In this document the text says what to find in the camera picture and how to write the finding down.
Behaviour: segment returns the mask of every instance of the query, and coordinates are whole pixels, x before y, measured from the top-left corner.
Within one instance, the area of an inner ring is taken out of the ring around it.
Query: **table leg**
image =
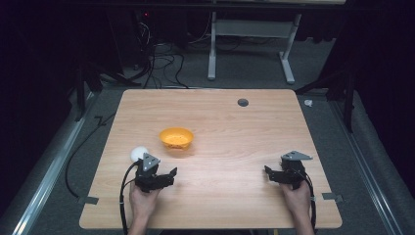
[[[207,79],[216,78],[216,12],[211,13],[210,53],[208,56]]]
[[[291,71],[290,63],[288,62],[288,56],[290,55],[291,48],[293,47],[294,39],[296,38],[297,30],[300,25],[301,14],[297,14],[291,27],[290,36],[288,38],[287,48],[284,52],[280,52],[280,61],[283,66],[284,75],[286,76],[287,83],[294,84],[294,76]]]

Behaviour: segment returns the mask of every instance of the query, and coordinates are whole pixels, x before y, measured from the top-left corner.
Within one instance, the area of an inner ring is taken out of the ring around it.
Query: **hand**
[[[303,180],[300,188],[296,190],[293,190],[291,184],[280,184],[280,187],[284,192],[287,207],[293,215],[297,234],[314,234],[309,216],[311,202],[307,183]]]
[[[129,201],[131,204],[133,219],[128,234],[145,234],[147,222],[153,214],[157,197],[161,189],[145,193],[134,182],[130,183]]]
[[[280,187],[284,192],[287,207],[293,215],[309,215],[310,190],[304,180],[296,190],[293,190],[291,184],[280,184]]]

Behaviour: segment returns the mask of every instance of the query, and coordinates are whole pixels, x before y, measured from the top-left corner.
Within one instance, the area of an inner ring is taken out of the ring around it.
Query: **orange bowl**
[[[163,130],[159,138],[167,148],[185,149],[192,142],[193,133],[183,127],[171,127]]]

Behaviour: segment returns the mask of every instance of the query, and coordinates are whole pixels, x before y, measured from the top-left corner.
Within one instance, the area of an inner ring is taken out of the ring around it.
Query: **tabletop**
[[[245,99],[243,107],[238,101]],[[168,149],[159,139],[165,128],[182,126],[194,133],[186,150]],[[318,153],[292,90],[170,89],[124,92],[89,196],[83,228],[121,228],[118,196],[132,164],[131,151],[146,147],[161,159],[158,174],[177,167],[174,185],[164,188],[149,228],[291,228],[291,215],[278,183],[264,166],[281,170],[281,156],[298,151],[317,207],[317,228],[342,224]],[[128,178],[134,178],[132,170]],[[126,216],[131,221],[128,187]]]

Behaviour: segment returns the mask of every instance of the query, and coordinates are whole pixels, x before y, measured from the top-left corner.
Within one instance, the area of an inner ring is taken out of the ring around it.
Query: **wooden table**
[[[241,107],[239,99],[249,104]],[[172,126],[194,133],[188,150],[162,144],[159,133]],[[280,157],[293,150],[314,158],[303,165],[317,197],[316,227],[342,224],[336,203],[322,198],[331,189],[292,90],[125,91],[89,192],[99,202],[85,205],[81,227],[121,228],[119,189],[137,146],[161,159],[158,174],[178,167],[174,185],[160,193],[149,228],[294,227],[278,183],[264,172],[265,165],[281,169]]]

